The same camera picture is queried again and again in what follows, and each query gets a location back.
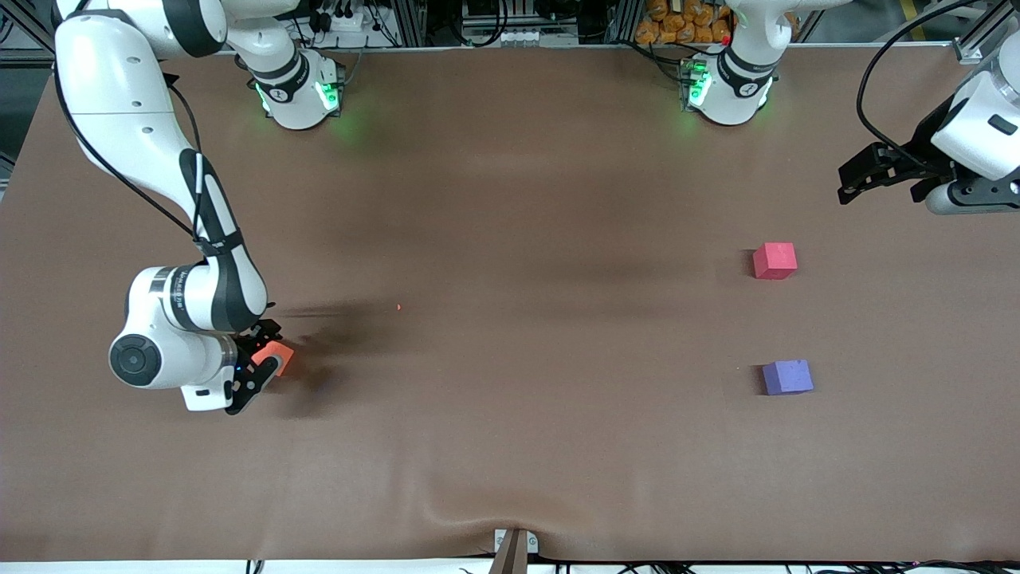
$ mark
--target pink cube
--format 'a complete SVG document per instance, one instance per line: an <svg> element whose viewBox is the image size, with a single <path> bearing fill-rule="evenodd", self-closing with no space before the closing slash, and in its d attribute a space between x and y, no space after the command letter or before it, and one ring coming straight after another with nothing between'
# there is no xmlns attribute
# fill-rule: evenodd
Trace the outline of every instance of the pink cube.
<svg viewBox="0 0 1020 574"><path fill-rule="evenodd" d="M797 270L793 243L764 243L755 251L755 277L786 278Z"/></svg>

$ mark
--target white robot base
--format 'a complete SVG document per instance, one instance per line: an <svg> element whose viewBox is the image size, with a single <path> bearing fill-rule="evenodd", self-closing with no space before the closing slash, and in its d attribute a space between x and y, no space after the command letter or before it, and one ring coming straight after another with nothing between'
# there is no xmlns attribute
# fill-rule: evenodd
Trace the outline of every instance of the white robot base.
<svg viewBox="0 0 1020 574"><path fill-rule="evenodd" d="M720 81L719 55L698 54L680 65L680 101L683 109L701 112L706 118L722 125L737 125L751 119L765 105L772 79L760 87L745 84L749 95L738 96Z"/></svg>
<svg viewBox="0 0 1020 574"><path fill-rule="evenodd" d="M347 69L312 50L302 50L308 59L309 80L294 95L292 102L276 101L273 94L266 94L256 83L255 90L262 99L265 116L275 119L289 129L307 129L326 117L339 117L343 105Z"/></svg>

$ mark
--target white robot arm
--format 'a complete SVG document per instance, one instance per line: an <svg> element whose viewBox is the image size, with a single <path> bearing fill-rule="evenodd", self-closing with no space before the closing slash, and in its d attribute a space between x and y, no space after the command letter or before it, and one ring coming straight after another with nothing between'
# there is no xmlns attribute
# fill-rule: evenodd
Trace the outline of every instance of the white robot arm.
<svg viewBox="0 0 1020 574"><path fill-rule="evenodd" d="M203 255L197 264L150 267L136 276L110 367L132 386L181 388L191 411L240 413L282 373L292 352L277 343L278 325L260 319L265 283L212 164L177 124L159 59L201 57L230 42L260 90L273 96L263 105L277 122L314 125L337 108L320 97L337 67L315 52L299 52L267 17L296 1L58 3L56 87L80 145L140 194L138 186L148 188L188 213Z"/></svg>
<svg viewBox="0 0 1020 574"><path fill-rule="evenodd" d="M910 142L875 142L839 167L839 202L907 179L938 214L1020 210L1020 32L1014 32Z"/></svg>
<svg viewBox="0 0 1020 574"><path fill-rule="evenodd" d="M850 0L726 0L736 15L728 46L698 54L687 71L686 106L723 125L751 119L765 105L772 75L793 28L786 12L822 10Z"/></svg>

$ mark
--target black cable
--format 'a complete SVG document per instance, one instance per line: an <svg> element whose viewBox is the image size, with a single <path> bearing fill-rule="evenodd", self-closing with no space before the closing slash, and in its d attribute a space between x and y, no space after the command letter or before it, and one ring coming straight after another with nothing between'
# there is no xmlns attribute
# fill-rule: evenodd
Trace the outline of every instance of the black cable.
<svg viewBox="0 0 1020 574"><path fill-rule="evenodd" d="M123 173L118 171L116 167L110 165L110 162L107 161L102 155L100 155L99 152L96 151L96 148L92 147L92 144L90 144L89 141L85 139L85 136L82 135L82 131L79 128L78 123L74 122L74 118L71 117L70 110L67 109L67 100L64 99L63 88L60 85L60 70L55 61L53 62L53 85L57 91L57 102L60 104L60 111L63 112L64 118L67 120L67 124L70 125L70 129L71 132L73 132L74 137L78 138L78 140L82 143L82 147L84 147L86 151L88 151L94 158L96 158L96 160L99 161L99 163L103 167L105 167L107 171L109 171L114 177L119 179L120 182L128 186L128 188L134 191L136 194L138 194L139 197L145 199L145 201L149 203L149 205L155 207L156 210L165 215L166 218L170 219L171 221L173 221L174 224L183 228L185 232L187 232L188 234L192 234L192 229L188 228L188 225L185 224L184 221L178 219L176 215L174 215L173 213L167 211L166 207L163 207L158 202L156 202L156 200L150 197L149 194L139 189L139 187L133 184L128 177L125 177Z"/></svg>
<svg viewBox="0 0 1020 574"><path fill-rule="evenodd" d="M492 555L484 555L486 558L492 558ZM598 564L589 562L566 562L557 561L555 563L546 562L545 564L555 564L557 569L565 566L568 571L572 564ZM638 569L642 567L649 567L653 572L657 574L696 574L692 569L700 563L698 562L632 562L623 565L623 570L620 570L617 574L626 574L639 572ZM793 574L793 569L789 563L768 563L775 566L782 566L787 574ZM909 573L911 570L917 568L952 568L956 570L963 570L970 572L971 574L1009 574L1010 570L1020 569L1020 563L1017 562L970 562L970 563L958 563L946 560L931 560L927 562L889 562L889 563L829 563L828 569L823 570L812 570L811 565L807 563L795 563L798 568L804 567L807 572L811 574L901 574ZM834 568L846 568L847 570L835 570Z"/></svg>
<svg viewBox="0 0 1020 574"><path fill-rule="evenodd" d="M652 48L651 44L648 45L648 52L650 54L652 54L652 61L655 62L655 66L659 68L659 71L661 71L663 75L665 75L666 77L669 77L670 80L672 80L673 82L676 82L677 84L682 84L683 83L683 81L680 80L680 77L678 75L674 75L668 69L666 69L665 67L663 67L663 63L661 61L659 61L659 58L656 57L655 50Z"/></svg>
<svg viewBox="0 0 1020 574"><path fill-rule="evenodd" d="M456 8L460 5L460 2L453 0L449 4ZM500 23L500 8L503 10L503 23ZM491 46L497 40L503 37L503 33L507 31L507 25L510 23L510 6L507 4L507 0L500 0L499 5L496 8L496 28L493 30L493 35L481 44L475 44L471 40L467 40L464 36L457 30L457 20L459 19L463 23L463 17L458 17L456 10L450 10L447 14L447 27L450 29L450 33L453 37L460 42L462 46L470 46L472 48L484 48L486 46Z"/></svg>
<svg viewBox="0 0 1020 574"><path fill-rule="evenodd" d="M0 32L3 33L3 38L0 38L0 44L2 44L10 38L10 33L14 32L14 20L7 19L7 16L3 16L3 23L0 23Z"/></svg>
<svg viewBox="0 0 1020 574"><path fill-rule="evenodd" d="M510 23L510 6L507 4L507 0L500 0L500 7L503 8L503 25L500 27L500 13L497 8L496 12L496 30L493 31L493 36L489 40L486 40L481 44L475 44L475 48L484 48L486 46L491 46L497 40L503 37L503 33L507 31L507 24Z"/></svg>
<svg viewBox="0 0 1020 574"><path fill-rule="evenodd" d="M660 61L662 63L672 63L672 64L679 64L680 63L680 59L681 58L667 58L666 56L657 56L657 55L653 54L651 52L651 44L649 44L649 47L650 47L649 50L646 50L645 48L642 48L641 44L638 44L636 42L631 42L630 40L616 40L616 41L613 42L613 44L622 44L624 46L629 46L634 51L636 51L639 54L645 56L646 58L648 58L650 60ZM701 48L698 48L696 46L692 46L691 44L673 44L673 46L676 46L677 48L683 48L683 49L686 49L686 50L691 50L692 52L696 52L696 53L699 53L699 54L708 54L708 55L711 55L711 52L707 52L705 50L702 50Z"/></svg>
<svg viewBox="0 0 1020 574"><path fill-rule="evenodd" d="M879 131L878 127L875 127L875 125L868 120L867 116L865 116L864 114L864 91L868 87L868 80L871 77L871 71L875 68L875 64L877 64L878 60L881 59L883 55L885 55L885 52L887 52L889 48L892 47L892 44L896 44L898 40L906 36L908 33L910 33L910 31L930 20L931 18L940 16L946 12L949 12L950 10L955 10L956 8L959 8L961 6L973 4L977 0L958 0L957 2L953 2L952 4L947 4L941 8L937 8L926 14L922 14L914 18L908 25L904 27L903 30L895 34L892 38L889 38L888 41L885 42L885 44L881 48L879 48L877 52L875 52L874 57L872 57L871 61L868 62L868 66L864 68L864 75L861 76L861 86L857 90L857 117L858 119L861 120L861 124L864 125L865 128L867 128L869 132L871 132L873 136L881 140L882 143L896 150L897 153L909 159L910 161L914 162L915 164L917 164L917 166L921 167L922 169L934 173L939 173L941 172L941 170L928 163L925 163L924 161L921 161L917 157L910 154L906 149L900 146L900 144L894 142L888 136L881 133L881 131Z"/></svg>
<svg viewBox="0 0 1020 574"><path fill-rule="evenodd" d="M198 133L198 122L195 121L195 113L192 111L191 106L188 105L188 99L181 93L181 90L177 90L176 86L170 84L167 88L173 92L173 95L177 96L177 99L181 100L181 105L185 106L185 111L188 112L188 120L192 124L192 133L195 134L195 149L199 153L202 153L202 137Z"/></svg>
<svg viewBox="0 0 1020 574"><path fill-rule="evenodd" d="M265 566L264 560L249 560L245 562L245 574L262 574L262 567Z"/></svg>
<svg viewBox="0 0 1020 574"><path fill-rule="evenodd" d="M293 10L291 11L291 21L294 22L294 28L298 29L298 36L301 37L301 47L310 48L311 44L309 44L308 39L305 38L305 33L301 31L301 24L298 23L298 15Z"/></svg>
<svg viewBox="0 0 1020 574"><path fill-rule="evenodd" d="M382 17L382 12L379 10L378 4L375 0L367 0L365 6L368 7L369 13L371 13L372 20L379 25L379 32L382 33L382 37L387 39L394 48L399 48L400 43L397 42L397 38L390 31L390 27L386 23L386 18Z"/></svg>
<svg viewBox="0 0 1020 574"><path fill-rule="evenodd" d="M191 121L192 133L195 134L195 149L198 151L199 155L201 156L202 155L202 137L198 133L198 122L195 121L195 113L192 112L191 105L188 104L188 99L185 98L185 95L181 93L181 90L177 90L176 86L174 86L173 84L170 84L169 86L167 86L167 88L169 88L169 90L171 92L173 92L173 94L175 96L177 96L177 99L181 100L181 104L185 106L185 111L188 112L188 120ZM196 181L195 185L196 185L196 188L195 188L196 199L195 199L195 209L194 209L194 211L192 211L192 240L193 241L198 241L199 240L199 237L198 237L198 214L202 210L202 200L205 198L206 194L202 193L202 188L201 188L202 184L201 184L201 181Z"/></svg>

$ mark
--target brown table surface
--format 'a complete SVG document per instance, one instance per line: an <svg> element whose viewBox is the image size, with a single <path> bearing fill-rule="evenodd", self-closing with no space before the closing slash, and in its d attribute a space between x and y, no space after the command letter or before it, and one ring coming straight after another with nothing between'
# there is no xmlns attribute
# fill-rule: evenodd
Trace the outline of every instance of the brown table surface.
<svg viewBox="0 0 1020 574"><path fill-rule="evenodd" d="M48 90L0 205L0 559L453 556L508 525L569 560L1020 558L1020 218L837 204L872 53L790 50L740 127L623 50L371 54L301 133L230 58L168 64L298 349L236 418L110 374L135 273L197 253ZM909 138L964 71L894 50L873 119ZM798 273L750 276L763 241ZM816 392L764 397L788 359Z"/></svg>

